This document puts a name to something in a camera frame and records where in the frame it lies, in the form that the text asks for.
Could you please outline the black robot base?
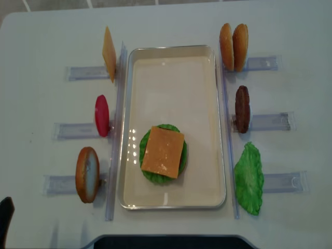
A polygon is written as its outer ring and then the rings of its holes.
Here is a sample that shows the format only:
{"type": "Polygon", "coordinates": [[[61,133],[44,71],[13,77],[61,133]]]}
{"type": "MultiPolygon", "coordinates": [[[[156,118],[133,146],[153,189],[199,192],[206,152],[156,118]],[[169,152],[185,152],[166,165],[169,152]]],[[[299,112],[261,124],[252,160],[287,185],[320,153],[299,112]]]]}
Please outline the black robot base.
{"type": "Polygon", "coordinates": [[[220,236],[109,236],[94,248],[253,248],[238,237],[220,236]]]}

